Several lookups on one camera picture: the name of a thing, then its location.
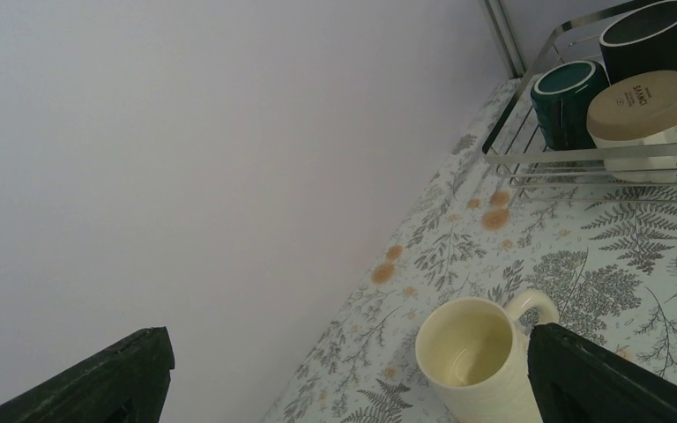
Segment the cream ribbed mug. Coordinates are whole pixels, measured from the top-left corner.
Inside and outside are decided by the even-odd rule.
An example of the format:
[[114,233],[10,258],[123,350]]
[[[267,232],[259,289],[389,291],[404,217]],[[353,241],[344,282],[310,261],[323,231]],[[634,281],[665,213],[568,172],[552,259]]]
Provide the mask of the cream ribbed mug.
[[483,298],[444,303],[421,325],[415,358],[458,422],[540,422],[528,377],[529,337],[517,321],[537,309],[540,324],[558,323],[553,301],[526,290],[506,307]]

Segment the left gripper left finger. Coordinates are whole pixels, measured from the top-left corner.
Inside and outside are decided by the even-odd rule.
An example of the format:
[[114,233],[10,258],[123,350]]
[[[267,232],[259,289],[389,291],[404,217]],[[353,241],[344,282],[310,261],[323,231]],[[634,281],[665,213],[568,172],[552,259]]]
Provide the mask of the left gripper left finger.
[[174,368],[167,328],[137,330],[0,404],[0,422],[158,422]]

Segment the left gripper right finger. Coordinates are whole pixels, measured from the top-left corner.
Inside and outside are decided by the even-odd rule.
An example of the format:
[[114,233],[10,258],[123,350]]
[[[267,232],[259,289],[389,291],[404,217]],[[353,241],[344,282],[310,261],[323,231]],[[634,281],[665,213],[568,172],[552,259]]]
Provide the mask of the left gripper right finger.
[[532,329],[528,373],[545,422],[677,422],[677,385],[557,323]]

